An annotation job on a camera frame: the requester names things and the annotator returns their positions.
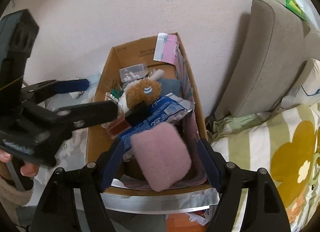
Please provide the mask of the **person left hand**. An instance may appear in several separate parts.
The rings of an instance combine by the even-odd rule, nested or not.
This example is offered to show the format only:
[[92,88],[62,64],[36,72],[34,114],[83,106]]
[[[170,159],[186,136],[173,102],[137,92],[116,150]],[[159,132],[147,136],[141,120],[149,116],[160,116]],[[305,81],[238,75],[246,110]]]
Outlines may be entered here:
[[[1,162],[8,163],[12,161],[13,156],[6,151],[1,150]],[[20,167],[21,175],[29,178],[35,177],[39,173],[39,166],[29,162],[18,160],[17,166]]]

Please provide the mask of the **beige fleece sleeve forearm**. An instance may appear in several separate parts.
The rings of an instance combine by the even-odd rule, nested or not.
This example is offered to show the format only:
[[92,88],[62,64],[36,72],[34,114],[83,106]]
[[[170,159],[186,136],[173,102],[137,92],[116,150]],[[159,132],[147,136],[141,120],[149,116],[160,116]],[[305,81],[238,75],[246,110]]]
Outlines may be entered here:
[[20,191],[10,185],[3,177],[0,177],[0,180],[1,203],[12,222],[19,225],[17,208],[26,205],[30,201],[33,189]]

